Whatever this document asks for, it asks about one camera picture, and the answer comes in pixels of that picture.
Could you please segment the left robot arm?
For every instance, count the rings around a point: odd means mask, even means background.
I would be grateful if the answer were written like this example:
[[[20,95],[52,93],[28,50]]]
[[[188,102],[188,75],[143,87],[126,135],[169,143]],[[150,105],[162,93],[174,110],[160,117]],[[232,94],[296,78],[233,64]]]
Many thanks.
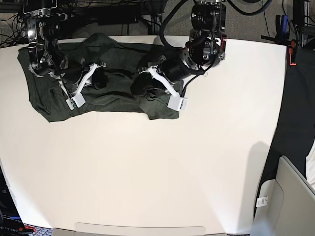
[[[140,68],[139,75],[131,85],[134,95],[143,96],[152,90],[168,93],[170,97],[167,107],[174,111],[184,109],[188,102],[185,95],[192,81],[184,83],[183,80],[189,76],[196,79],[224,60],[227,40],[226,6],[223,1],[196,0],[190,14],[192,29],[189,40],[184,47],[172,46],[166,40],[164,30],[184,4],[184,0],[179,1],[159,29],[163,46],[172,49],[173,55],[161,56],[157,62],[150,62],[146,67]]]

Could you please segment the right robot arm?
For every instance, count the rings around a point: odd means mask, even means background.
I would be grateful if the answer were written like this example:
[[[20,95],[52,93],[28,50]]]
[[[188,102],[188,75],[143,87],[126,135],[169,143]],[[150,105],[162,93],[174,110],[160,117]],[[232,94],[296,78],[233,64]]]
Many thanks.
[[[86,100],[85,87],[106,87],[108,79],[102,72],[105,63],[85,63],[70,60],[59,48],[59,32],[87,24],[91,17],[73,10],[59,8],[56,0],[25,0],[23,14],[27,22],[29,71],[36,77],[56,79],[66,95],[71,110],[80,108]]]

